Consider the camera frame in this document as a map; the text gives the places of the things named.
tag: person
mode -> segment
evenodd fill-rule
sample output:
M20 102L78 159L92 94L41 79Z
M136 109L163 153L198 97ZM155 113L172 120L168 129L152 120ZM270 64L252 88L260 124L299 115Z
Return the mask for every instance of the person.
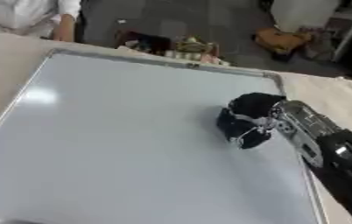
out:
M81 0L0 0L0 32L73 42Z

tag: person's hand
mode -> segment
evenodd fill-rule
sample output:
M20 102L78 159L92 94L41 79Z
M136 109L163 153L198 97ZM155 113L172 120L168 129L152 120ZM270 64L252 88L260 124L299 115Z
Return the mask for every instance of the person's hand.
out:
M53 30L53 40L74 42L75 19L68 14L61 16L58 26Z

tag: whiteboard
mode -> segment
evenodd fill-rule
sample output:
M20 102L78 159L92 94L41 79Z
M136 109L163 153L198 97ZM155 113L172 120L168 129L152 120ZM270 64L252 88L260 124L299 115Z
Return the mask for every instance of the whiteboard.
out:
M272 79L55 53L0 118L0 219L45 224L315 224L278 133L254 150L215 127Z

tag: white table surface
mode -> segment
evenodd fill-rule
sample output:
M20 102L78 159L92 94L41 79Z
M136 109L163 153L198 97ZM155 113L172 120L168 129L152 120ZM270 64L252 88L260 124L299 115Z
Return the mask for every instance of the white table surface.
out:
M6 105L36 70L48 52L53 48L61 47L80 52L174 61L173 59L142 54L131 55L127 52L90 45L67 44L0 34L0 113L4 111ZM352 81L318 78L295 73L280 74L284 78L288 97L310 104L332 118L340 126L352 130ZM352 223L352 218L341 205L333 200L319 181L315 182L329 223Z

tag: floor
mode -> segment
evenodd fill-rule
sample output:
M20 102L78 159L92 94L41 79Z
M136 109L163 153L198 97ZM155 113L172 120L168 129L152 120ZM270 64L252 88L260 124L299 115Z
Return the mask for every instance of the floor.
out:
M238 67L335 77L342 72L296 55L291 62L273 61L250 36L272 26L257 0L88 0L85 39L89 44L113 46L118 30L132 30L169 38L196 36L219 43L221 56Z

